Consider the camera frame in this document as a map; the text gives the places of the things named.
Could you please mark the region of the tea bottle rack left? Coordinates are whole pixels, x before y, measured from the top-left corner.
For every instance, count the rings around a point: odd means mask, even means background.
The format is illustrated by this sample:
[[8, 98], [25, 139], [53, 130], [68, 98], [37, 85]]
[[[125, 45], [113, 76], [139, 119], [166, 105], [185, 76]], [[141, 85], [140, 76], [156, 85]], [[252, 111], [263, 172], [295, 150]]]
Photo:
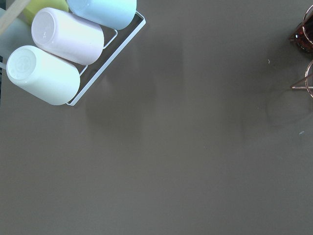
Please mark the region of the tea bottle rack left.
[[313, 52], [313, 19], [309, 18], [301, 22], [295, 32], [289, 37], [289, 41], [296, 44], [307, 53]]

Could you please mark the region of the white cup rack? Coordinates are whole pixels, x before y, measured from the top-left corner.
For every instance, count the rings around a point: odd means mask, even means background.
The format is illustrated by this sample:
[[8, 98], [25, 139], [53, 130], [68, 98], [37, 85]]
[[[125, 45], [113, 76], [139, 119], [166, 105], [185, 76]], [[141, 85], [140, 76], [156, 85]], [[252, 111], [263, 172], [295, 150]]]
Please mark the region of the white cup rack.
[[[37, 47], [31, 34], [32, 24], [27, 23], [23, 14], [23, 10], [29, 3], [30, 0], [15, 0], [7, 9], [0, 11], [0, 54], [6, 59], [6, 63], [1, 63], [0, 66], [5, 72], [7, 60], [13, 51], [22, 46]], [[104, 33], [104, 47], [100, 57], [90, 65], [80, 65], [45, 51], [74, 65], [79, 72], [80, 87], [78, 92], [72, 100], [65, 104], [74, 106], [81, 99], [145, 23], [144, 16], [136, 10], [131, 23], [122, 30], [115, 30], [98, 24]]]

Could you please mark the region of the pink cup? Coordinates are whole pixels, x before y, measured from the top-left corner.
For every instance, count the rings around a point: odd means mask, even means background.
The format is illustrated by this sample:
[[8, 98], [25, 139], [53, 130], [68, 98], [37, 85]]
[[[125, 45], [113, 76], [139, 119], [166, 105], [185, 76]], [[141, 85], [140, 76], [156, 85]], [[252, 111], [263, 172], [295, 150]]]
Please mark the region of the pink cup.
[[36, 13], [31, 34], [42, 50], [85, 66], [94, 63], [104, 47], [100, 25], [51, 7]]

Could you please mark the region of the blue cup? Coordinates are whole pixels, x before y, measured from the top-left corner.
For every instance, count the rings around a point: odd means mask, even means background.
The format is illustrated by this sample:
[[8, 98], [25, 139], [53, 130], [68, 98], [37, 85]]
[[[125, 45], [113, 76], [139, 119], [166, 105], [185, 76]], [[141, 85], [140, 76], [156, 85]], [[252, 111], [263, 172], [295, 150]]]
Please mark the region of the blue cup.
[[136, 13], [136, 0], [67, 0], [71, 12], [81, 18], [115, 29], [126, 28]]

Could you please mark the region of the white cup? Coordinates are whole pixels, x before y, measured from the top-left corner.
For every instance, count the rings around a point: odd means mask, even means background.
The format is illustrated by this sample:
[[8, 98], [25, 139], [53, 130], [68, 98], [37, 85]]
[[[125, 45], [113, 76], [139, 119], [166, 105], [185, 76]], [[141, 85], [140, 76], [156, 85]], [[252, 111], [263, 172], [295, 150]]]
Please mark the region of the white cup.
[[35, 46], [13, 51], [6, 72], [13, 84], [51, 105], [69, 102], [80, 87], [80, 75], [74, 65]]

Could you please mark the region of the yellow cup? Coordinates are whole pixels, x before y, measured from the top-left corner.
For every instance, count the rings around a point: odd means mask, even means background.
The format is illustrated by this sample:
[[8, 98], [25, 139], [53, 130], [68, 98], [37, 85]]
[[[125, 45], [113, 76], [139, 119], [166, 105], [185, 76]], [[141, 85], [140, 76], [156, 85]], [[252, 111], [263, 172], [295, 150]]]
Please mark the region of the yellow cup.
[[30, 3], [23, 10], [23, 14], [28, 24], [32, 24], [32, 21], [41, 9], [43, 8], [55, 8], [65, 12], [69, 11], [68, 4], [65, 0], [31, 0]]

